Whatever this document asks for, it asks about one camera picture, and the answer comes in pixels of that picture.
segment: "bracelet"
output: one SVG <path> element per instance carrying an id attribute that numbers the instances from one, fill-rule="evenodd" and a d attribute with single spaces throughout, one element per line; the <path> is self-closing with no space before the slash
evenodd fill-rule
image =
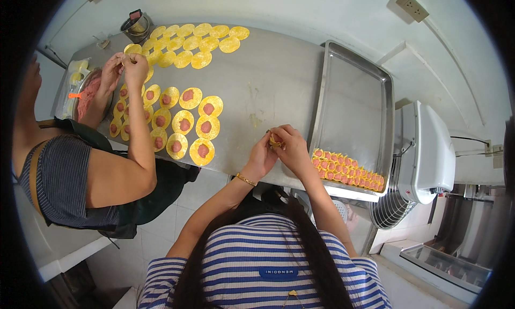
<path id="1" fill-rule="evenodd" d="M 256 187 L 256 186 L 257 186 L 257 183 L 254 183 L 252 180 L 248 180 L 248 179 L 246 179 L 246 178 L 245 178 L 245 177 L 243 177 L 240 173 L 237 173 L 237 174 L 236 174 L 236 177 L 238 177 L 239 179 L 243 180 L 243 181 L 244 181 L 244 182 L 246 182 L 247 184 L 250 184 L 250 185 L 252 185 L 252 186 L 254 186 L 254 187 Z"/>

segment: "glass display case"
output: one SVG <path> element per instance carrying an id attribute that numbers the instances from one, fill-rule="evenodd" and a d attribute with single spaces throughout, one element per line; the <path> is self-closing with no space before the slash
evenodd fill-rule
<path id="1" fill-rule="evenodd" d="M 491 270 L 458 259 L 425 245 L 410 248 L 400 256 L 441 278 L 469 290 L 480 293 Z"/>

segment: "metal bowl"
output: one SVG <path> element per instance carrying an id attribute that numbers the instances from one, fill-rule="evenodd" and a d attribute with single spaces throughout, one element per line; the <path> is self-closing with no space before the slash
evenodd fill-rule
<path id="1" fill-rule="evenodd" d="M 96 78 L 96 76 L 99 74 L 102 74 L 102 69 L 97 67 L 94 70 L 92 70 L 88 75 L 86 75 L 86 77 L 82 81 L 82 84 L 80 85 L 77 93 L 81 93 L 82 91 L 84 91 L 84 89 L 91 83 L 91 80 Z M 113 103 L 113 93 L 111 92 L 109 94 L 109 98 L 107 99 L 107 104 L 106 104 L 106 108 L 104 109 L 104 114 L 102 115 L 102 120 L 107 117 L 107 114 L 109 113 L 112 103 Z M 73 103 L 72 119 L 77 122 L 79 121 L 78 120 L 79 112 L 77 111 L 78 106 L 79 106 L 79 99 L 75 98 L 74 103 Z"/>

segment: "striped shirt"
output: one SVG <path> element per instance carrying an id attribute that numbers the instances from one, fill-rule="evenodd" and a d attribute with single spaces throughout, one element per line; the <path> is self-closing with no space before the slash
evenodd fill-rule
<path id="1" fill-rule="evenodd" d="M 30 160 L 34 147 L 25 159 L 18 183 L 30 202 Z M 48 141 L 38 158 L 36 190 L 41 212 L 52 223 L 73 228 L 116 225 L 116 206 L 86 209 L 87 167 L 91 146 L 74 135 L 59 135 Z"/>
<path id="2" fill-rule="evenodd" d="M 391 308 L 377 265 L 347 254 L 331 233 L 319 231 L 356 308 Z M 261 214 L 224 226 L 210 235 L 202 261 L 206 300 L 223 308 L 320 307 L 306 256 L 293 222 Z M 172 308 L 174 289 L 186 259 L 160 258 L 148 265 L 138 308 Z M 288 292 L 295 290 L 298 299 Z"/>

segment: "stainless steel tray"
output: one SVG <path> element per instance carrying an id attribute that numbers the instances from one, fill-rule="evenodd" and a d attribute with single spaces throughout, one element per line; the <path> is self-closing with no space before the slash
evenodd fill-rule
<path id="1" fill-rule="evenodd" d="M 325 43 L 318 106 L 310 143 L 342 153 L 382 175 L 382 191 L 324 180 L 324 185 L 382 196 L 393 158 L 393 84 L 373 62 L 334 41 Z"/>

